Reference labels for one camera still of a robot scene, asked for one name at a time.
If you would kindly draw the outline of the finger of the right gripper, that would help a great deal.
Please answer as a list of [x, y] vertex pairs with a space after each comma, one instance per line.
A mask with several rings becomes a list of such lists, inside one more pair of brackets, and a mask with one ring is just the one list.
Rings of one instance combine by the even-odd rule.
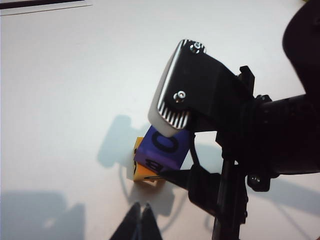
[[253, 73], [248, 66], [235, 75], [209, 56], [202, 43], [183, 39], [163, 71], [148, 119], [165, 137], [182, 130], [239, 134], [252, 100]]
[[184, 170], [166, 170], [159, 173], [163, 179], [188, 191], [190, 202], [212, 216], [219, 216], [218, 193], [221, 175], [203, 167]]

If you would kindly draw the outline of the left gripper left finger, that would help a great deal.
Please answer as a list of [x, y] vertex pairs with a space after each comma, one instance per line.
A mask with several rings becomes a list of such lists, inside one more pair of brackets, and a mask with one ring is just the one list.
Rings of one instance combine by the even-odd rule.
[[140, 240], [141, 205], [135, 202], [126, 213], [122, 222], [109, 238], [110, 240]]

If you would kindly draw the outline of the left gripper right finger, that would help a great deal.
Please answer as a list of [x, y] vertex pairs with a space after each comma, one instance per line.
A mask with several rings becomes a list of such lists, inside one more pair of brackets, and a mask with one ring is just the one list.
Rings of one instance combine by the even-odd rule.
[[162, 240], [160, 229], [157, 225], [152, 207], [146, 203], [141, 215], [141, 240]]

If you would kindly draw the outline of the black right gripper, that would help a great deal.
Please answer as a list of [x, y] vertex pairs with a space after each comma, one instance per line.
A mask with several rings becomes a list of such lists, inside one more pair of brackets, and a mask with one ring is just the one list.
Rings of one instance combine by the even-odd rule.
[[212, 238], [237, 240], [247, 217], [247, 187], [267, 192], [280, 175], [320, 171], [320, 108], [306, 95], [260, 96], [244, 114], [241, 133], [219, 131], [223, 165]]

